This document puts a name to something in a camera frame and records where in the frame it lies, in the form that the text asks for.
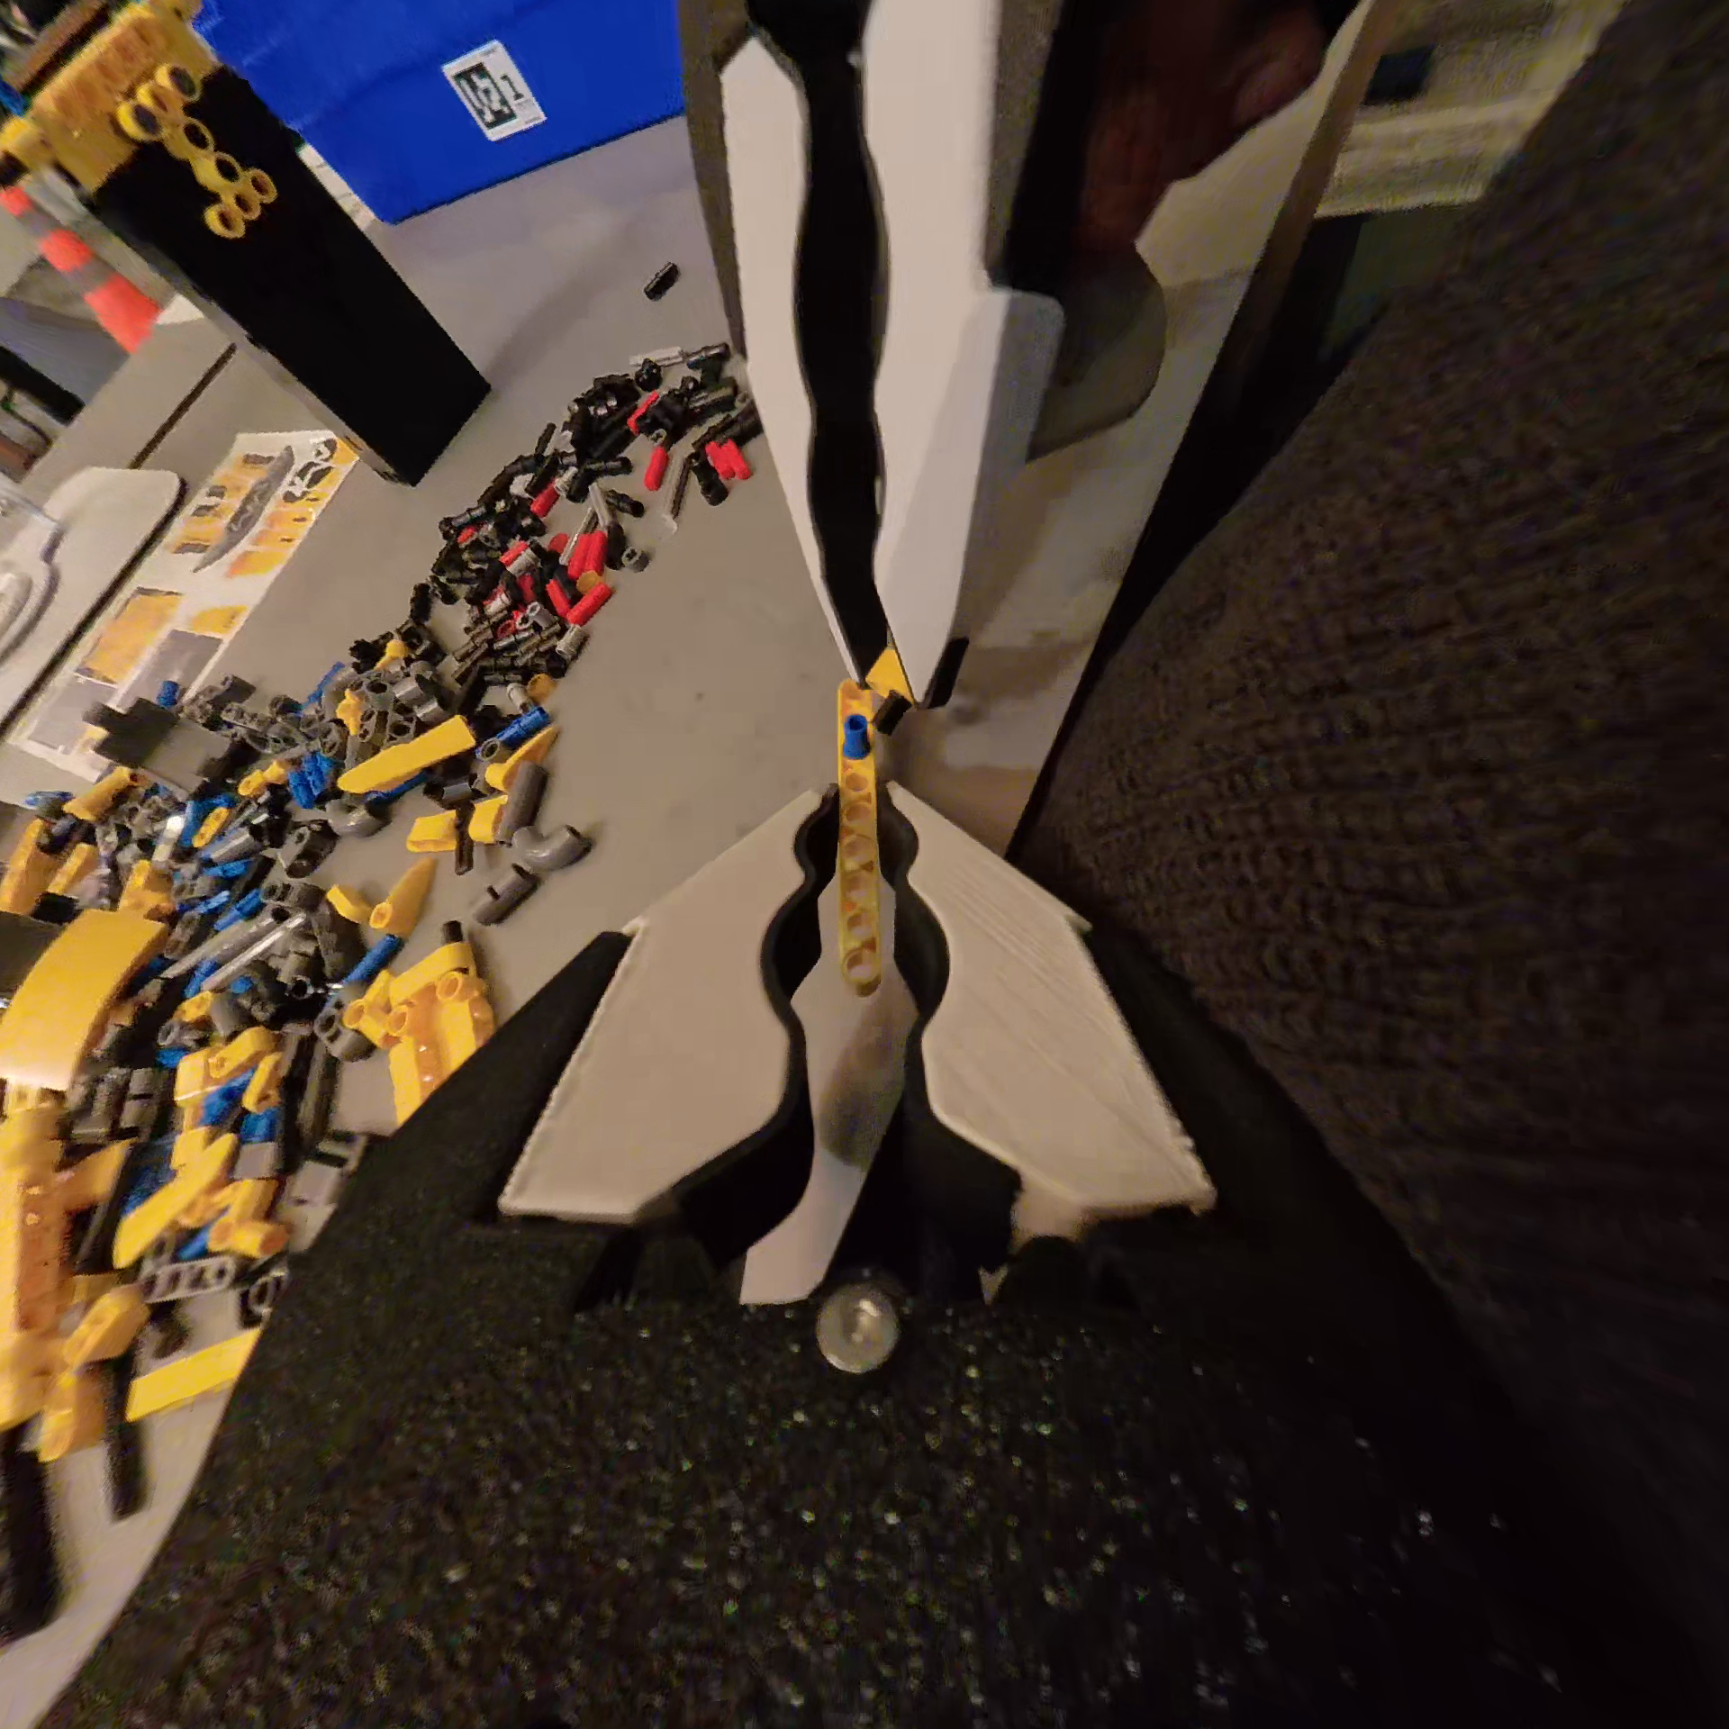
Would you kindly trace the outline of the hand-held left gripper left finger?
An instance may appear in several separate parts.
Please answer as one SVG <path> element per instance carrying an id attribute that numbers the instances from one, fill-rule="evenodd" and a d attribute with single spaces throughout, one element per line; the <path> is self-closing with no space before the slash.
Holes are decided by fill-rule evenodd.
<path id="1" fill-rule="evenodd" d="M 652 1235 L 716 1266 L 802 1200 L 815 1155 L 807 1035 L 793 996 L 824 953 L 838 790 L 781 812 L 652 901 L 499 1197 L 507 1219 Z"/>

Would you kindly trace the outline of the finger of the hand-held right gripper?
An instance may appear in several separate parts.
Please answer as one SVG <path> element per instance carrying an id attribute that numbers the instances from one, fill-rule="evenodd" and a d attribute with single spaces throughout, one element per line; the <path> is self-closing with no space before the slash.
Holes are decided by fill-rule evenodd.
<path id="1" fill-rule="evenodd" d="M 858 8 L 849 50 L 875 222 L 875 596 L 908 700 L 957 679 L 1003 498 L 1067 316 L 1006 280 L 1009 237 L 1067 4 Z"/>
<path id="2" fill-rule="evenodd" d="M 720 69 L 750 382 L 818 601 L 873 660 L 873 168 L 867 4 L 748 4 Z"/>

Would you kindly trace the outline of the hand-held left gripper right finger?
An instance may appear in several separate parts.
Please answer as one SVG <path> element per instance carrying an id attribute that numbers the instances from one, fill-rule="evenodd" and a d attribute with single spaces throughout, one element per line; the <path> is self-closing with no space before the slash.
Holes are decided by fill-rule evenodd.
<path id="1" fill-rule="evenodd" d="M 1091 923 L 920 796 L 884 796 L 893 960 L 914 1001 L 901 1146 L 967 1264 L 1217 1205 L 1219 1189 L 1096 960 Z"/>

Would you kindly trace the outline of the long yellow toy beam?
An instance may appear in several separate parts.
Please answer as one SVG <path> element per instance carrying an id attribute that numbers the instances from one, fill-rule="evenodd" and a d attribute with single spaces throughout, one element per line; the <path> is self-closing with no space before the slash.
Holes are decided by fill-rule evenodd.
<path id="1" fill-rule="evenodd" d="M 835 933 L 841 980 L 858 998 L 880 981 L 878 922 L 878 766 L 873 714 L 876 700 L 867 684 L 843 679 L 835 692 Z M 840 721 L 851 711 L 871 717 L 871 756 L 840 756 Z"/>

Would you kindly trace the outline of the person's right hand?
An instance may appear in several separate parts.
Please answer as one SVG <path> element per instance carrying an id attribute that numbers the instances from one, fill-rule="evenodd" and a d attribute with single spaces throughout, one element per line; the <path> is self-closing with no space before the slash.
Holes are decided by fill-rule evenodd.
<path id="1" fill-rule="evenodd" d="M 1354 9 L 1335 2 L 1114 4 L 1073 249 L 1125 253 L 1156 204 L 1300 99 Z"/>

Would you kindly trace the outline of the pile of black red pins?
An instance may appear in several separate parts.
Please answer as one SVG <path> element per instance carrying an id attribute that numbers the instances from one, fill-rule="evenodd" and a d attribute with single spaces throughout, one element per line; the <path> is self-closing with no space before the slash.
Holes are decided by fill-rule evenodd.
<path id="1" fill-rule="evenodd" d="M 439 553 L 395 633 L 455 686 L 554 674 L 617 580 L 646 570 L 686 508 L 752 482 L 759 404 L 727 340 L 651 350 L 594 375 L 478 498 L 439 520 Z"/>

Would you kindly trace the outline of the pile of yellow grey bricks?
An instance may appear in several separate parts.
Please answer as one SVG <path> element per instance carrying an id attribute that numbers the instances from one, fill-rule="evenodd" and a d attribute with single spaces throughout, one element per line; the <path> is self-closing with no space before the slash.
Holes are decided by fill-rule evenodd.
<path id="1" fill-rule="evenodd" d="M 343 1068 L 383 1060 L 395 1127 L 339 1011 L 542 881 L 418 937 L 441 860 L 532 824 L 554 680 L 455 686 L 373 647 L 304 700 L 99 706 L 109 772 L 35 795 L 4 860 L 7 1644 L 58 1610 L 50 1466 L 101 1452 L 128 1518 L 143 1425 L 243 1372 L 365 1144 L 333 1126 Z"/>

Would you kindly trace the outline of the blue storage bin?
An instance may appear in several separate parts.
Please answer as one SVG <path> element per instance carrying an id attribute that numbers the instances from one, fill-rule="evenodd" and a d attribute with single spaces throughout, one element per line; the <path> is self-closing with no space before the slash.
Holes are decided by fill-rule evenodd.
<path id="1" fill-rule="evenodd" d="M 198 31 L 390 223 L 684 106 L 676 2 L 212 2 Z"/>

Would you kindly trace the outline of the person's dark knit sweater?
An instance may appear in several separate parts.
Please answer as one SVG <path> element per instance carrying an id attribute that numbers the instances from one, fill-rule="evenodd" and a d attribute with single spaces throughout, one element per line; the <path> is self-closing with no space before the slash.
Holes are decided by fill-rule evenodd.
<path id="1" fill-rule="evenodd" d="M 1447 1292 L 1591 1520 L 1614 1724 L 1725 1724 L 1725 74 L 1725 4 L 1625 4 L 1027 846 Z"/>

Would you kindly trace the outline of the black cardboard box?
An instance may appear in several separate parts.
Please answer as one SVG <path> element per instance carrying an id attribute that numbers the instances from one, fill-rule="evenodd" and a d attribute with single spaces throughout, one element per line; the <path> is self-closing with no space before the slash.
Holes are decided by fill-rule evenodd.
<path id="1" fill-rule="evenodd" d="M 487 381 L 216 57 L 199 9 L 4 4 L 4 188 L 64 181 L 375 470 L 419 484 Z"/>

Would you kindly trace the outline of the orange traffic cone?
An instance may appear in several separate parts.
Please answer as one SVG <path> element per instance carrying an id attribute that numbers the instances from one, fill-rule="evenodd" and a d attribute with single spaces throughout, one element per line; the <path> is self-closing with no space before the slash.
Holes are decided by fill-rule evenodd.
<path id="1" fill-rule="evenodd" d="M 38 249 L 122 352 L 137 353 L 158 322 L 160 302 L 108 266 L 72 227 L 54 220 L 38 234 Z"/>

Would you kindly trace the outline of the printed instruction sheet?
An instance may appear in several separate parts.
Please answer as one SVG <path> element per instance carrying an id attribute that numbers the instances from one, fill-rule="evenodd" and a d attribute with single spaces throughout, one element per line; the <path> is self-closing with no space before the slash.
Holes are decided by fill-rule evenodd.
<path id="1" fill-rule="evenodd" d="M 181 591 L 135 589 L 76 644 L 70 664 L 26 702 L 7 744 L 50 764 L 54 772 L 97 780 L 108 762 L 94 749 L 99 728 L 87 711 L 156 700 L 165 683 L 187 695 L 251 610 L 250 601 L 196 603 Z"/>

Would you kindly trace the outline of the yellow frame block with holes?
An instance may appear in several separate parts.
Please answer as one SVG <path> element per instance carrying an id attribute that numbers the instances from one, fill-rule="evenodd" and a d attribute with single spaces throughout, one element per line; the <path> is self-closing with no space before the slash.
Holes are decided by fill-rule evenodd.
<path id="1" fill-rule="evenodd" d="M 495 1032 L 490 989 L 462 927 L 451 923 L 405 971 L 381 969 L 339 1011 L 337 1028 L 361 1039 L 361 1053 L 384 1051 L 402 1127 Z"/>

